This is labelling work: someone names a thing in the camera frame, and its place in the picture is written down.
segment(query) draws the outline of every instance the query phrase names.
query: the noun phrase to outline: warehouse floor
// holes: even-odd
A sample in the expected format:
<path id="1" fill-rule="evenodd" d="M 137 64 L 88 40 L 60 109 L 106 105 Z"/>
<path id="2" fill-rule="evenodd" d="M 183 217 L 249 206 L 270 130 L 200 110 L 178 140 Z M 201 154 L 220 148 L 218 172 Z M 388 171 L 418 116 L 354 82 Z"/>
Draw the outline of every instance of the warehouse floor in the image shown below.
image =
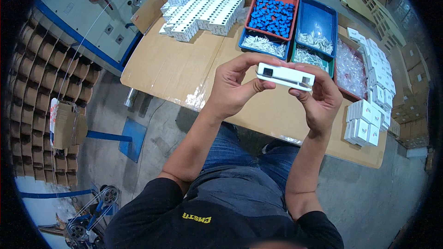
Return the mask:
<path id="1" fill-rule="evenodd" d="M 358 19 L 339 0 L 318 0 L 352 19 Z M 105 70 L 87 107 L 89 130 L 121 134 L 126 118 L 148 127 L 142 153 L 134 163 L 118 150 L 118 142 L 86 139 L 78 157 L 76 189 L 112 184 L 121 190 L 120 207 L 137 196 L 160 172 L 184 138 L 197 114 L 159 98 L 139 94 L 133 108 L 123 105 L 129 88 Z M 241 130 L 242 144 L 252 152 L 270 140 Z M 418 207 L 427 182 L 424 160 L 408 159 L 406 149 L 388 135 L 383 164 L 370 169 L 325 157 L 318 197 L 325 213 L 340 231 L 346 248 L 388 248 L 398 230 Z"/>

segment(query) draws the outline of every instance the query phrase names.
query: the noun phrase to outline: blue metal bar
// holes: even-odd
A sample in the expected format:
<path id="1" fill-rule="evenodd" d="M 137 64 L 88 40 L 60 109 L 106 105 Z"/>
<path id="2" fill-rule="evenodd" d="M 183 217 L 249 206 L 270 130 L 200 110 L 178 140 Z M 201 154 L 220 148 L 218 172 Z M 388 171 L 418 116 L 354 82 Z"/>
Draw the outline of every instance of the blue metal bar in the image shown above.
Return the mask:
<path id="1" fill-rule="evenodd" d="M 48 17 L 49 20 L 51 20 L 55 25 L 57 25 L 61 30 L 66 32 L 68 35 L 70 35 L 73 39 L 75 39 L 78 42 L 83 41 L 82 45 L 86 47 L 88 50 L 90 50 L 92 53 L 97 55 L 99 58 L 101 58 L 106 63 L 112 65 L 119 71 L 123 71 L 123 67 L 119 65 L 113 58 L 106 55 L 102 50 L 98 49 L 95 45 L 93 45 L 88 40 L 83 40 L 83 36 L 81 36 L 77 31 L 75 31 L 72 27 L 70 27 L 66 22 L 64 22 L 58 15 L 56 15 L 51 9 L 48 8 L 48 6 L 43 3 L 41 0 L 36 0 L 35 6 L 37 9 L 40 10 L 45 16 Z"/>
<path id="2" fill-rule="evenodd" d="M 97 219 L 98 216 L 100 216 L 102 214 L 102 212 L 100 211 L 100 209 L 103 206 L 103 201 L 100 200 L 100 202 L 98 202 L 97 208 L 95 208 L 95 213 L 92 216 L 91 220 L 89 221 L 88 225 L 86 226 L 86 230 L 91 230 L 91 226 L 92 224 L 94 224 L 94 221 Z"/>
<path id="3" fill-rule="evenodd" d="M 79 196 L 84 194 L 89 194 L 92 189 L 86 189 L 84 191 L 71 191 L 71 192 L 61 192 L 61 193 L 27 193 L 20 192 L 22 198 L 38 198 L 38 199 L 48 199 L 48 198 L 61 198 L 70 196 Z"/>
<path id="4" fill-rule="evenodd" d="M 134 24 L 132 22 L 131 23 L 126 23 L 125 28 L 128 29 L 131 26 L 134 26 Z"/>
<path id="5" fill-rule="evenodd" d="M 129 55 L 129 52 L 130 52 L 131 49 L 135 46 L 135 43 L 136 43 L 137 39 L 139 38 L 139 36 L 141 36 L 141 32 L 140 32 L 140 31 L 137 32 L 137 34 L 136 34 L 136 36 L 134 37 L 134 39 L 132 40 L 131 44 L 128 46 L 128 49 L 126 49 L 125 54 L 124 54 L 123 57 L 121 58 L 121 60 L 120 60 L 120 65 L 121 65 L 122 67 L 123 67 L 123 64 L 124 64 L 124 62 L 125 62 L 125 60 L 126 60 L 126 57 L 128 57 L 128 55 Z"/>
<path id="6" fill-rule="evenodd" d="M 108 140 L 108 141 L 129 141 L 132 142 L 132 136 L 122 136 L 122 135 L 114 135 L 109 133 L 102 133 L 88 130 L 86 137 L 97 138 L 99 140 Z"/>

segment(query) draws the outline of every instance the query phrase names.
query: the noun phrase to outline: blue plastic tray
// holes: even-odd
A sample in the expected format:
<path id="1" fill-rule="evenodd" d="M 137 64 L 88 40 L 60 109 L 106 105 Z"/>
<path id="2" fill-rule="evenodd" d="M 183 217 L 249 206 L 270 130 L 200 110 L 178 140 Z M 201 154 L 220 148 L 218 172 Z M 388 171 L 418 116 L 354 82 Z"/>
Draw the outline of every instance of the blue plastic tray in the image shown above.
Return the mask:
<path id="1" fill-rule="evenodd" d="M 314 31 L 316 35 L 321 34 L 326 37 L 328 41 L 332 41 L 333 49 L 331 54 L 298 41 L 299 33 L 311 33 L 312 31 Z M 338 14 L 336 10 L 315 0 L 300 0 L 295 37 L 298 44 L 319 52 L 319 56 L 329 62 L 335 58 L 337 36 Z"/>
<path id="2" fill-rule="evenodd" d="M 274 41 L 275 40 L 275 41 L 286 42 L 287 46 L 286 46 L 286 51 L 284 53 L 284 56 L 280 57 L 280 56 L 277 56 L 277 55 L 274 55 L 274 54 L 270 54 L 270 53 L 267 53 L 267 52 L 264 52 L 264 51 L 261 51 L 261 50 L 258 50 L 258 49 L 254 49 L 254 48 L 251 48 L 251 47 L 246 47 L 244 45 L 241 45 L 241 43 L 245 39 L 246 35 L 249 35 L 249 36 L 251 36 L 251 35 L 252 36 L 267 36 L 270 41 Z M 282 60 L 287 60 L 287 53 L 289 52 L 290 44 L 291 44 L 291 41 L 283 41 L 283 40 L 280 40 L 280 39 L 275 38 L 273 36 L 268 36 L 268 35 L 265 35 L 265 34 L 262 34 L 262 33 L 259 33 L 259 32 L 247 30 L 246 28 L 243 29 L 243 32 L 241 33 L 241 36 L 240 36 L 240 40 L 238 41 L 238 47 L 240 47 L 243 52 L 249 51 L 249 52 L 258 52 L 258 53 L 268 54 L 268 55 L 275 56 L 275 57 L 277 57 L 279 59 L 282 59 Z"/>

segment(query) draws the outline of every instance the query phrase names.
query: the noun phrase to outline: man's right hand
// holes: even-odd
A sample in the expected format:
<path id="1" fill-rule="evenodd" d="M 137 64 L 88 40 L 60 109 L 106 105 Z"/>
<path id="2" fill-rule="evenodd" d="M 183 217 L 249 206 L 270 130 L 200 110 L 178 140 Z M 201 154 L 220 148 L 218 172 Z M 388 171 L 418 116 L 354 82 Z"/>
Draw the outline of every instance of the man's right hand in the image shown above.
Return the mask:
<path id="1" fill-rule="evenodd" d="M 310 134 L 329 137 L 332 123 L 340 109 L 343 96 L 329 74 L 318 66 L 289 63 L 290 68 L 315 75 L 312 95 L 307 91 L 289 89 L 306 110 L 306 122 Z"/>

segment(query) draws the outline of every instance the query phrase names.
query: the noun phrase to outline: clear plastic bag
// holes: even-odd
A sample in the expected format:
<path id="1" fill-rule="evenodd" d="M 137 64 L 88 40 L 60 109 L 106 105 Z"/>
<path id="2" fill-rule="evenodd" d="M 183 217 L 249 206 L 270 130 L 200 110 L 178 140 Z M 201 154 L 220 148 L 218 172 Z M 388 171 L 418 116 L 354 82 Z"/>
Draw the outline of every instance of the clear plastic bag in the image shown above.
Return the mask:
<path id="1" fill-rule="evenodd" d="M 337 73 L 337 85 L 353 95 L 365 98 L 368 92 L 366 86 L 366 75 L 363 72 L 362 60 L 355 56 L 355 51 L 343 43 L 340 39 L 337 43 L 335 55 Z"/>

